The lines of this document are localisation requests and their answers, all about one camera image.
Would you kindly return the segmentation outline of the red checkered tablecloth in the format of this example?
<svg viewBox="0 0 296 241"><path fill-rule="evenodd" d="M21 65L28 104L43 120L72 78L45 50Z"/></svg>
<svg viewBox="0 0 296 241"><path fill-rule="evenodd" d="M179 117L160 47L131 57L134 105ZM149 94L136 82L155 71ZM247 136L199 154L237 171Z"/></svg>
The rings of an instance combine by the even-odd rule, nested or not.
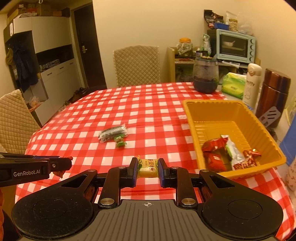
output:
<svg viewBox="0 0 296 241"><path fill-rule="evenodd" d="M73 157L59 181L31 183L12 219L23 240L283 240L295 228L295 210L274 168L229 179L199 169L183 101L225 100L196 92L191 83L165 83L95 91L35 132L26 152ZM99 132L125 124L126 146L100 142ZM163 158L188 170L195 208L180 208L176 191L159 177L123 188L120 204L98 204L107 172L133 157Z"/></svg>

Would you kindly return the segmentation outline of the yellow cake snack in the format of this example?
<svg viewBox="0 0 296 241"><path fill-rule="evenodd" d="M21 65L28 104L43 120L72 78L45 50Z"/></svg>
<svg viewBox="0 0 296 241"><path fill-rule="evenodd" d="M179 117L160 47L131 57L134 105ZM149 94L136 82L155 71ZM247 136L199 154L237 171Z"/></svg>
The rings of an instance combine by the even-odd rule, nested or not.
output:
<svg viewBox="0 0 296 241"><path fill-rule="evenodd" d="M158 173L158 159L142 159L137 157L137 177L138 178L157 178Z"/></svg>

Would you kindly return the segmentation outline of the wooden shelf unit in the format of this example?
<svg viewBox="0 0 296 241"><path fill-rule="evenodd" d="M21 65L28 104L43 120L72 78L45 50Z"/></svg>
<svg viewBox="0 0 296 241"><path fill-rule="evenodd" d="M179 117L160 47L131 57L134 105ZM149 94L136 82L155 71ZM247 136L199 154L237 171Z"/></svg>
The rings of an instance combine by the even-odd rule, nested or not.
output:
<svg viewBox="0 0 296 241"><path fill-rule="evenodd" d="M190 82L193 75L193 67L195 63L194 57L179 57L178 51L175 47L168 47L166 49L166 56L168 58L168 78L169 82ZM228 72L246 75L247 64L218 61L219 75L223 78Z"/></svg>

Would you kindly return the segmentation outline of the blue thermos jug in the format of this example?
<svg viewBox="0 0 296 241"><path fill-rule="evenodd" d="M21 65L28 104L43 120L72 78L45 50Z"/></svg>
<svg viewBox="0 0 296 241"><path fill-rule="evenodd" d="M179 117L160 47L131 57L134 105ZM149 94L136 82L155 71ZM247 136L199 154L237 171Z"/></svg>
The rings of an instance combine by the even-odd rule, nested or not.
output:
<svg viewBox="0 0 296 241"><path fill-rule="evenodd" d="M290 166L295 158L296 152L296 126L295 122L293 122L280 143L280 148L284 153L287 161L287 165Z"/></svg>

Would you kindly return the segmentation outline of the dark door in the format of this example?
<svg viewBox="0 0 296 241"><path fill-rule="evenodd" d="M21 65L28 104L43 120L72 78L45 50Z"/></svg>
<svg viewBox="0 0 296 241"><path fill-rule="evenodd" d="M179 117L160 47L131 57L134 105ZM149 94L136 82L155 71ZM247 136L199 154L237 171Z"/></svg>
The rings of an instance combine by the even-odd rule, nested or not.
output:
<svg viewBox="0 0 296 241"><path fill-rule="evenodd" d="M106 89L93 4L89 3L74 10L74 21L86 86L91 91Z"/></svg>

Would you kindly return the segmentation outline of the quilted beige chair back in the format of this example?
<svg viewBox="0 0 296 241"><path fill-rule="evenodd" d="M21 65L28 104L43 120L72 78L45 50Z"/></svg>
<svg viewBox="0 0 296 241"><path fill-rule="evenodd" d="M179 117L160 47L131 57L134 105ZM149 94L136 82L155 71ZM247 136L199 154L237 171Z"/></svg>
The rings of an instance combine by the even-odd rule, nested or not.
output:
<svg viewBox="0 0 296 241"><path fill-rule="evenodd" d="M118 87L161 83L158 46L129 46L113 51Z"/></svg>

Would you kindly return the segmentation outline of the large red snack packet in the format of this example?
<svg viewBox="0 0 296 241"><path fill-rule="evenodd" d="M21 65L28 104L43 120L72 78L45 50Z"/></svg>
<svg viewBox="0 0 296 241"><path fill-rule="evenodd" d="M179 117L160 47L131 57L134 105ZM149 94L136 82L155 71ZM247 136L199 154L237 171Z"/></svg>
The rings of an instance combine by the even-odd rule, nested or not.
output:
<svg viewBox="0 0 296 241"><path fill-rule="evenodd" d="M208 170L216 173L226 171L220 152L225 149L227 140L228 137L220 137L208 140L202 145L202 152Z"/></svg>

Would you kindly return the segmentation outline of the quilted beige chair left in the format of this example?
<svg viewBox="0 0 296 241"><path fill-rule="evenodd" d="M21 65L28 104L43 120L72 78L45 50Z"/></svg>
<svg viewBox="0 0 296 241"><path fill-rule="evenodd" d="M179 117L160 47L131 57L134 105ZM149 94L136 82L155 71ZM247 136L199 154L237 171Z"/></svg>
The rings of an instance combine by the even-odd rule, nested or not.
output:
<svg viewBox="0 0 296 241"><path fill-rule="evenodd" d="M1 97L0 122L1 146L9 153L24 154L31 136L40 129L18 89Z"/></svg>

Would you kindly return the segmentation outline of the black seaweed snack pack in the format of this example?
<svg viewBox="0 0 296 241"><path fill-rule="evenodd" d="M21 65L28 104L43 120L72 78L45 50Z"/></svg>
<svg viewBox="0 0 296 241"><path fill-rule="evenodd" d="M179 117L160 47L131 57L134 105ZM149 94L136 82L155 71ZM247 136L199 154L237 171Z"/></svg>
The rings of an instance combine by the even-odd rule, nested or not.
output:
<svg viewBox="0 0 296 241"><path fill-rule="evenodd" d="M107 128L105 130L100 131L98 139L100 140L100 142L103 143L103 142L113 140L117 136L126 137L127 133L128 133L127 128L125 124L123 124L123 125L114 126L112 128Z"/></svg>

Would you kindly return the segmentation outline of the white patterned mug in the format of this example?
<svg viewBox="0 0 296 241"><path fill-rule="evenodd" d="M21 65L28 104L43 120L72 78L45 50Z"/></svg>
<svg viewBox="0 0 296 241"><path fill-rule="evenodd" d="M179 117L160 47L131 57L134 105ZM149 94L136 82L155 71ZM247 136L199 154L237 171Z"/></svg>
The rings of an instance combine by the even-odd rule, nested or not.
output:
<svg viewBox="0 0 296 241"><path fill-rule="evenodd" d="M296 160L293 159L286 176L286 184L290 190L296 191Z"/></svg>

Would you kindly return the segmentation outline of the red gold candy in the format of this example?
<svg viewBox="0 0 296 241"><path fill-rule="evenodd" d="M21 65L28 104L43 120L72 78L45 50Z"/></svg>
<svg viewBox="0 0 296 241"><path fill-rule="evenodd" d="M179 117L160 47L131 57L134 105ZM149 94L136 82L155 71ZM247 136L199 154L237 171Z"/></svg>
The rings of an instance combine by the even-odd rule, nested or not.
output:
<svg viewBox="0 0 296 241"><path fill-rule="evenodd" d="M243 169L246 169L246 168L249 168L249 167L250 167L250 164L248 163L248 161L242 161L242 162L239 162L239 163L235 163L232 166L232 170L234 170L234 171L243 170Z"/></svg>

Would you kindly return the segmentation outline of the green candy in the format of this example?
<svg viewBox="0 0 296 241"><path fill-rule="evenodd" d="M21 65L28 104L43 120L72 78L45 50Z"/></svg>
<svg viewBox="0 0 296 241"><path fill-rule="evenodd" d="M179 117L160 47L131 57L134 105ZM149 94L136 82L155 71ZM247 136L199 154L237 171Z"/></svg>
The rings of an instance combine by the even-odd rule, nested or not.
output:
<svg viewBox="0 0 296 241"><path fill-rule="evenodd" d="M126 146L125 135L118 135L114 137L115 147L121 148Z"/></svg>

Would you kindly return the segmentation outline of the orange lid jar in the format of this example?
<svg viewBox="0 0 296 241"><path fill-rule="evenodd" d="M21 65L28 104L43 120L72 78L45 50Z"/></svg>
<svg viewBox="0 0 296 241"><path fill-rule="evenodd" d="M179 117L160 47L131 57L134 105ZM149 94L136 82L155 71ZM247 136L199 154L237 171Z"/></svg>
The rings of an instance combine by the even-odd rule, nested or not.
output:
<svg viewBox="0 0 296 241"><path fill-rule="evenodd" d="M179 42L176 45L176 49L180 56L190 57L193 52L193 44L191 42L191 39L189 38L179 39Z"/></svg>

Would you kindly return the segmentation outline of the white green snack bag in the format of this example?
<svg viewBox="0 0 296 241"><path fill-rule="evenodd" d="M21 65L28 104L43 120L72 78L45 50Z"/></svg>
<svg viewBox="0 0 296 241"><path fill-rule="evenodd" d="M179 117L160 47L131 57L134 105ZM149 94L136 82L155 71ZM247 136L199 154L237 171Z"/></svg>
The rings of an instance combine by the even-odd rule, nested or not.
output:
<svg viewBox="0 0 296 241"><path fill-rule="evenodd" d="M235 143L231 140L229 135L221 135L222 138L227 140L225 145L226 154L230 160L232 169L234 169L235 164L239 164L245 160L243 154L236 148Z"/></svg>

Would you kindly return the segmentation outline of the small red candy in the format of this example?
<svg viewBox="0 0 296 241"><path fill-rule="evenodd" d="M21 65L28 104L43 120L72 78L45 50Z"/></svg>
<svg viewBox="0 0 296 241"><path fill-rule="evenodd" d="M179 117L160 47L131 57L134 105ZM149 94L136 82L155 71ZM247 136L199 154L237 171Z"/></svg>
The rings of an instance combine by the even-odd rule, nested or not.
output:
<svg viewBox="0 0 296 241"><path fill-rule="evenodd" d="M71 169L73 157L59 157L52 161L52 173L60 178Z"/></svg>

